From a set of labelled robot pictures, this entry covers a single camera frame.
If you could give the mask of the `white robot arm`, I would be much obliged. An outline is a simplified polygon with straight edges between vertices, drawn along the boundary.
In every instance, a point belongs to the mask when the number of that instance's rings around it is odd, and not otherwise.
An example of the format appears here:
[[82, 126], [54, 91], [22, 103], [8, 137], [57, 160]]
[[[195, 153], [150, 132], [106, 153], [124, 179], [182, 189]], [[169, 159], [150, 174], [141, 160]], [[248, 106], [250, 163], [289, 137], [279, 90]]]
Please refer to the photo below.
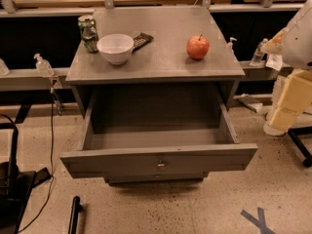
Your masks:
[[272, 109], [263, 126], [266, 134], [283, 136], [312, 103], [312, 0], [262, 50], [281, 56], [293, 68], [283, 83], [275, 83]]

